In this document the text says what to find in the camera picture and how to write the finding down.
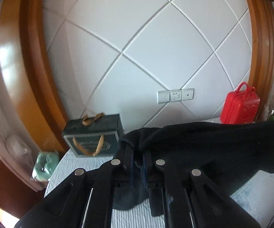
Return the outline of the black printed t-shirt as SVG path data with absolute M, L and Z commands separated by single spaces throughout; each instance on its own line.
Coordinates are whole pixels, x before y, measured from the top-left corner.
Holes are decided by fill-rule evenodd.
M 141 128 L 119 139 L 121 149 L 133 149 L 133 187 L 127 196 L 114 197 L 113 208 L 127 211 L 149 200 L 141 174 L 143 156 L 173 162 L 180 176 L 191 169 L 203 171 L 232 195 L 262 170 L 274 173 L 274 121 L 227 125 L 196 122 Z

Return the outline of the green cloth bundle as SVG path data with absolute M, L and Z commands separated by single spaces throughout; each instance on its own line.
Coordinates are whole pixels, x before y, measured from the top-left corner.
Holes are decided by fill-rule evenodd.
M 49 182 L 59 161 L 57 151 L 39 153 L 32 170 L 31 179 L 37 182 Z

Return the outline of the light blue bed sheet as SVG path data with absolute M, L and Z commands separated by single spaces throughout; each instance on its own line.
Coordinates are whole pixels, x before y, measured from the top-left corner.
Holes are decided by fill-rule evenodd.
M 115 190 L 113 225 L 161 225 L 162 194 L 145 187 L 149 171 L 143 153 L 174 163 L 180 177 L 199 169 L 249 213 L 261 227 L 274 222 L 274 120 L 245 125 L 213 122 L 142 128 L 121 138 L 134 148 L 132 187 Z

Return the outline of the dark green gift box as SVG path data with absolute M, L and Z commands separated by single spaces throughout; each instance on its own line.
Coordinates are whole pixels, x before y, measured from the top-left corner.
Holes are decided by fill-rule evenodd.
M 124 134 L 118 114 L 97 114 L 79 120 L 70 120 L 62 136 L 75 156 L 105 157 L 117 151 L 119 138 Z

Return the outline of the red plastic carry case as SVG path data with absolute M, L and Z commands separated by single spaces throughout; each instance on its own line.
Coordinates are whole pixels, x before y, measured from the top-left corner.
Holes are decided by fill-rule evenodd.
M 220 116 L 221 122 L 232 125 L 253 123 L 260 101 L 256 89 L 242 82 L 235 91 L 228 93 Z

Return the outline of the white wall socket panel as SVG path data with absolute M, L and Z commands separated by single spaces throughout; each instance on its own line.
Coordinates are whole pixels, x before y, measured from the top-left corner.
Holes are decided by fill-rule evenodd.
M 194 89 L 174 89 L 157 92 L 157 103 L 166 104 L 169 102 L 182 102 L 193 100 Z

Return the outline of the wooden headboard frame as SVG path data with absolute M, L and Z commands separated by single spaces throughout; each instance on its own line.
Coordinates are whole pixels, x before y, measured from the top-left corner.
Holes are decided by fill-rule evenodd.
M 49 65 L 42 0 L 3 0 L 0 65 L 11 102 L 36 145 L 66 153 L 62 130 L 68 117 Z

